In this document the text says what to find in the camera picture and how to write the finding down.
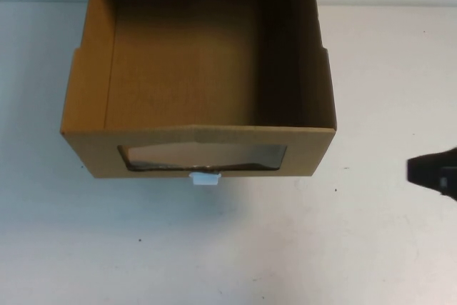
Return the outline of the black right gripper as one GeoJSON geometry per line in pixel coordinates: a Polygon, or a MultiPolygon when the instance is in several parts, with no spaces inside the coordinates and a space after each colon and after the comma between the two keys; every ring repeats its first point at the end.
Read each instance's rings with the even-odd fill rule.
{"type": "Polygon", "coordinates": [[[456,148],[413,157],[406,163],[407,180],[456,200],[456,158],[456,148]]]}

